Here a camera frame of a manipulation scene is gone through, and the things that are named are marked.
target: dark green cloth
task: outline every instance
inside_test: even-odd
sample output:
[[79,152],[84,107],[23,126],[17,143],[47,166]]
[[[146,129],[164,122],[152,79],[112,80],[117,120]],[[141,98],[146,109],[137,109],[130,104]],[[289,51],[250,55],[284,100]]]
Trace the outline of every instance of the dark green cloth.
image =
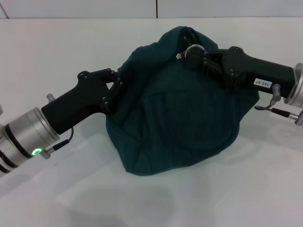
[[[127,172],[153,175],[219,154],[237,138],[240,120],[259,99],[254,90],[223,90],[178,61],[185,29],[176,27],[139,47],[119,69],[127,92],[106,127]],[[195,33],[206,50],[218,49]]]

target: white surface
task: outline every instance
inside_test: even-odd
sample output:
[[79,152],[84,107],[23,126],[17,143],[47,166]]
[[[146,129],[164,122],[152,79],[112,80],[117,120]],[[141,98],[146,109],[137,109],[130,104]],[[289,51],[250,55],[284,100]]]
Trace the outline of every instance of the white surface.
[[[2,20],[1,122],[42,107],[48,93],[67,92],[82,70],[116,70],[136,47],[178,25],[221,48],[237,45],[294,66],[302,61],[302,24],[303,18]],[[262,93],[259,104],[269,100]],[[302,127],[252,109],[221,154],[137,177],[125,172],[105,117],[96,114],[77,125],[72,143],[51,159],[35,157],[0,179],[0,226],[301,227],[302,147]]]
[[156,18],[155,0],[1,0],[9,18]]
[[6,19],[4,12],[2,11],[0,7],[0,19]]
[[301,17],[301,0],[158,0],[166,17]]

